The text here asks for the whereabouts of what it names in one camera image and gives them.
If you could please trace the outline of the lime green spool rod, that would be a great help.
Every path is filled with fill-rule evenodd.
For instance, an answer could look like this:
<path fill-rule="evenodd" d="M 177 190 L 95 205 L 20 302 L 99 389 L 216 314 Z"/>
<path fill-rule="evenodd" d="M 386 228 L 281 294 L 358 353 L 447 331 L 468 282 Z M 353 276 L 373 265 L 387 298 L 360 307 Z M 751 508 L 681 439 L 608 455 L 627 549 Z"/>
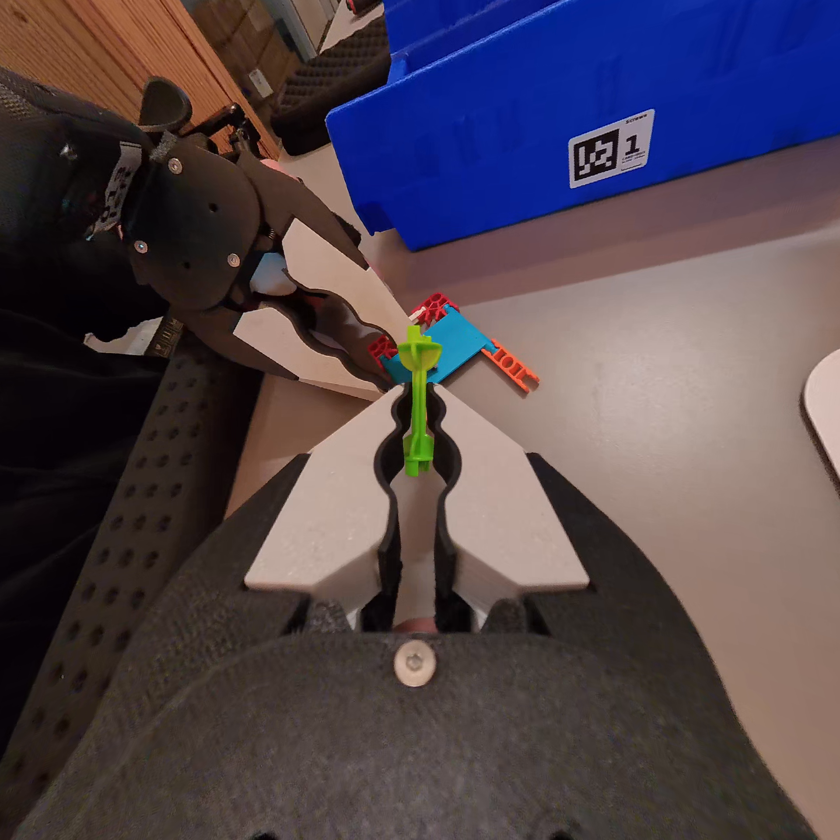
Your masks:
<path fill-rule="evenodd" d="M 437 366 L 443 347 L 411 324 L 406 341 L 397 349 L 400 362 L 412 374 L 411 430 L 403 440 L 404 466 L 408 476 L 417 477 L 429 471 L 434 460 L 434 439 L 427 431 L 427 373 Z"/>

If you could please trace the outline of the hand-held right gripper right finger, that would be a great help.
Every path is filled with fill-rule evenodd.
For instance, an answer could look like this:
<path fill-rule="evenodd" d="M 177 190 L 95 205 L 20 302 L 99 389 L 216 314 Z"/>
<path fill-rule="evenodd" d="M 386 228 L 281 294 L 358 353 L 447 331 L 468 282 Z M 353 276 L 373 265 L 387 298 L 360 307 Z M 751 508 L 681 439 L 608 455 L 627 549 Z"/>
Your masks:
<path fill-rule="evenodd" d="M 441 385 L 429 387 L 435 623 L 468 632 L 499 601 L 577 592 L 590 576 L 525 449 Z"/>

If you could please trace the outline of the black foam case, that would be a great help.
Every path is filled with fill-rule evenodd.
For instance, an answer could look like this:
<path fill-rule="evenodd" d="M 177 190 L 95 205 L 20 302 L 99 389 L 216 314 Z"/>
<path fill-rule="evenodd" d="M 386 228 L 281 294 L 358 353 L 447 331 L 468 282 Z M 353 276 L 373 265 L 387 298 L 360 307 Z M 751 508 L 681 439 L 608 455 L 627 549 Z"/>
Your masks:
<path fill-rule="evenodd" d="M 298 156 L 330 144 L 329 112 L 386 84 L 388 39 L 379 16 L 289 76 L 269 105 L 269 126 L 285 152 Z"/>

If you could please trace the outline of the teal plastic panel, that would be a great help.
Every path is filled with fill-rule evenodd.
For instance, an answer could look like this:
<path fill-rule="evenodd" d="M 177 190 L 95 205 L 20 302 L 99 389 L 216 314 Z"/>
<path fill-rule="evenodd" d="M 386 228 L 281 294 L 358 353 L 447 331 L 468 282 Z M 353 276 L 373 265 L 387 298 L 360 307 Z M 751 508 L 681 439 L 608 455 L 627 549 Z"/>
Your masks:
<path fill-rule="evenodd" d="M 437 366 L 427 373 L 429 382 L 439 384 L 455 373 L 463 364 L 476 356 L 490 339 L 469 322 L 459 311 L 450 311 L 425 332 L 429 338 L 443 347 Z M 381 359 L 383 371 L 393 383 L 410 382 L 411 372 L 400 362 L 398 356 L 391 360 Z"/>

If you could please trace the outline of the orange toy clip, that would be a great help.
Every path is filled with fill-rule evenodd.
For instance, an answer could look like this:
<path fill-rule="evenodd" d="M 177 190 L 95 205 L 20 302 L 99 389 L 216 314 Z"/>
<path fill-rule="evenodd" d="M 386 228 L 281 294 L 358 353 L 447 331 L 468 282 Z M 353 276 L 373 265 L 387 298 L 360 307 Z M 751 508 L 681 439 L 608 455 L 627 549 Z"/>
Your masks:
<path fill-rule="evenodd" d="M 523 392 L 529 394 L 533 388 L 539 386 L 539 376 L 499 342 L 490 339 L 480 351 Z"/>

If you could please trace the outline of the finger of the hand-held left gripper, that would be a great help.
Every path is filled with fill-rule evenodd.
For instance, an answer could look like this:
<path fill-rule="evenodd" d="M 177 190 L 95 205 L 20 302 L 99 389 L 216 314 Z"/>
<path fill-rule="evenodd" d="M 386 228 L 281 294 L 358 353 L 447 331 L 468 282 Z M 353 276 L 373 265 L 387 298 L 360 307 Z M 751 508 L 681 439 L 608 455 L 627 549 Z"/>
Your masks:
<path fill-rule="evenodd" d="M 360 322 L 404 341 L 410 319 L 373 268 L 359 266 L 299 219 L 291 222 L 281 244 L 287 273 L 297 286 L 338 296 Z"/>
<path fill-rule="evenodd" d="M 233 335 L 304 384 L 367 402 L 378 400 L 392 388 L 354 363 L 347 351 L 320 341 L 278 308 L 245 312 Z"/>

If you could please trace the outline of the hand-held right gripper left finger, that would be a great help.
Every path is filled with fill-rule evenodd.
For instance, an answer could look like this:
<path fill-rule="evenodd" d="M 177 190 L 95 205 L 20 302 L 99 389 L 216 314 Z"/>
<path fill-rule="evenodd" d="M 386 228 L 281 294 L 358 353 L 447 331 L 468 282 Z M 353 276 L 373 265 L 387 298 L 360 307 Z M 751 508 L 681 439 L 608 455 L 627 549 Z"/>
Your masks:
<path fill-rule="evenodd" d="M 317 445 L 245 575 L 358 611 L 364 631 L 392 629 L 403 562 L 394 478 L 404 469 L 411 387 L 400 385 Z"/>

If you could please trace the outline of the person's dark clothing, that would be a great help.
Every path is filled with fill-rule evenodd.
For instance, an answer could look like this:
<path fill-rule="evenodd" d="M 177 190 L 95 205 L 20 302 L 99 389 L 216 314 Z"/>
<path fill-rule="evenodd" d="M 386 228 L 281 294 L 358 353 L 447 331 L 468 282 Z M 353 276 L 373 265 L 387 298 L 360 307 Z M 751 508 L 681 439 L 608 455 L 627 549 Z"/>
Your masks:
<path fill-rule="evenodd" d="M 121 222 L 150 142 L 133 123 L 2 69 L 2 616 L 75 581 L 161 381 L 101 353 L 166 313 Z"/>

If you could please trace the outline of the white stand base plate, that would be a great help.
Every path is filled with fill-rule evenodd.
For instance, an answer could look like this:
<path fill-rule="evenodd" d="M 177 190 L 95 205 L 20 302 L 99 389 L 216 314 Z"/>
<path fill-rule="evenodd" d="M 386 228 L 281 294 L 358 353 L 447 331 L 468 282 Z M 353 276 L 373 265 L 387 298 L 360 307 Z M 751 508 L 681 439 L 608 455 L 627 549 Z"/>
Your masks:
<path fill-rule="evenodd" d="M 801 402 L 815 446 L 839 482 L 839 350 L 828 354 L 808 374 Z"/>

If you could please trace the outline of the black clamp mount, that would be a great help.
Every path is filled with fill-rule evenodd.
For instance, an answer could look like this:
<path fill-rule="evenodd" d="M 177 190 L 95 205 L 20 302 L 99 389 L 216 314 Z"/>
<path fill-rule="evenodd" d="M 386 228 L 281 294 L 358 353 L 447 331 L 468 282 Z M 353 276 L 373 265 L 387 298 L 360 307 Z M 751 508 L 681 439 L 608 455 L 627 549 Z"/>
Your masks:
<path fill-rule="evenodd" d="M 150 77 L 143 87 L 139 128 L 166 151 L 176 140 L 186 140 L 234 163 L 243 150 L 258 160 L 264 158 L 259 148 L 261 135 L 240 104 L 229 103 L 205 120 L 194 122 L 187 94 L 163 77 Z"/>

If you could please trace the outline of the black perforated board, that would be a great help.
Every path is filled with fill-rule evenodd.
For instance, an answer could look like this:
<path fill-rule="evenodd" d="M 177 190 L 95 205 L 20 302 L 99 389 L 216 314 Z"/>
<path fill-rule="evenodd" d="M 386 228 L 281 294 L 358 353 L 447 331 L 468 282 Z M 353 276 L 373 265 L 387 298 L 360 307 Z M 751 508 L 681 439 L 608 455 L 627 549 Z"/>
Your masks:
<path fill-rule="evenodd" d="M 172 352 L 2 757 L 2 838 L 56 780 L 150 607 L 222 521 L 263 378 L 190 332 Z"/>

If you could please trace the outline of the blue plastic bin with label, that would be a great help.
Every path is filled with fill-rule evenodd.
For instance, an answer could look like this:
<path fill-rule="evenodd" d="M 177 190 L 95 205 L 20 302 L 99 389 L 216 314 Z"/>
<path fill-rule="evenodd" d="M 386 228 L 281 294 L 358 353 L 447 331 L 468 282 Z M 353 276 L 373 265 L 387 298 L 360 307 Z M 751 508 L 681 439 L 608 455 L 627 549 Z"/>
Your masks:
<path fill-rule="evenodd" d="M 326 119 L 412 251 L 838 134 L 837 1 L 384 2 L 384 86 Z"/>

